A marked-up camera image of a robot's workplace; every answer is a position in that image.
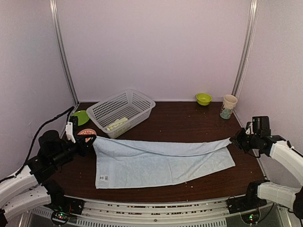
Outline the light blue towel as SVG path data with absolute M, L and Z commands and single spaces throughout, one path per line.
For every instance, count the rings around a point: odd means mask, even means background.
M 98 189 L 147 188 L 185 183 L 235 166 L 229 139 L 150 142 L 97 137 Z

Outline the green patterned white towel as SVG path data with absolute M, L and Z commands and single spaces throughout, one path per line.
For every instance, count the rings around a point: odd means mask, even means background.
M 118 127 L 118 126 L 124 124 L 124 123 L 127 122 L 127 121 L 128 121 L 128 118 L 126 118 L 126 117 L 123 117 L 123 118 L 121 118 L 121 119 L 117 119 L 117 120 L 115 120 L 113 123 L 111 123 L 110 125 L 108 125 L 108 126 L 106 127 L 106 130 L 107 130 L 107 131 L 111 131 L 111 130 L 113 130 L 114 128 L 116 128 L 116 127 Z

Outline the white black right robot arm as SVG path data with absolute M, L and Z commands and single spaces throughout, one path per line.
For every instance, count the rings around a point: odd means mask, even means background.
M 303 155 L 295 150 L 288 140 L 279 135 L 271 135 L 270 129 L 258 129 L 247 134 L 245 128 L 241 128 L 230 141 L 239 149 L 248 152 L 256 149 L 259 154 L 264 154 L 280 163 L 299 182 L 303 184 Z M 243 205 L 252 209 L 261 200 L 269 200 L 293 211 L 294 215 L 303 218 L 303 189 L 278 185 L 271 181 L 251 182 L 248 185 L 246 195 L 243 197 Z

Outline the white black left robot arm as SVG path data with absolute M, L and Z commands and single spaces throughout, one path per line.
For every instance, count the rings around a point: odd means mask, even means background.
M 38 154 L 0 183 L 0 225 L 4 227 L 14 217 L 41 205 L 64 210 L 68 199 L 50 177 L 75 156 L 85 157 L 96 138 L 94 134 L 77 135 L 65 141 L 56 131 L 44 133 L 38 139 Z

